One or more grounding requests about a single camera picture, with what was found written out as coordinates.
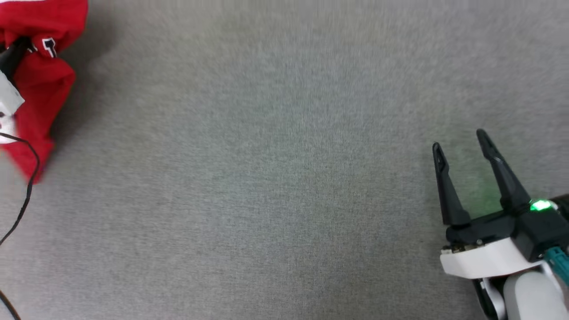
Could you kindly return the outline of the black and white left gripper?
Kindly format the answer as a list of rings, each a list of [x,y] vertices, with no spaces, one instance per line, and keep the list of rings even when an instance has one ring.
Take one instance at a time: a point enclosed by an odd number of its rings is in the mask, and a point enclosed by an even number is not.
[[[16,112],[25,100],[11,81],[24,55],[32,48],[30,38],[16,39],[0,55],[0,143],[10,144],[14,140],[4,135],[17,136]]]

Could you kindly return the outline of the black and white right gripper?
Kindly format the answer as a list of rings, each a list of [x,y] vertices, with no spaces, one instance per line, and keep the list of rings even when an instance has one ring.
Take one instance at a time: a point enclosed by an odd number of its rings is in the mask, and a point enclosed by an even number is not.
[[[500,205],[505,212],[519,215],[528,211],[532,198],[518,180],[505,158],[484,129],[476,136],[484,158],[492,167]],[[440,262],[447,275],[466,279],[512,275],[538,267],[524,258],[510,235],[515,229],[513,216],[503,212],[475,218],[463,208],[449,175],[449,163],[440,144],[433,144],[433,165],[441,208],[441,217],[449,245],[443,247]]]

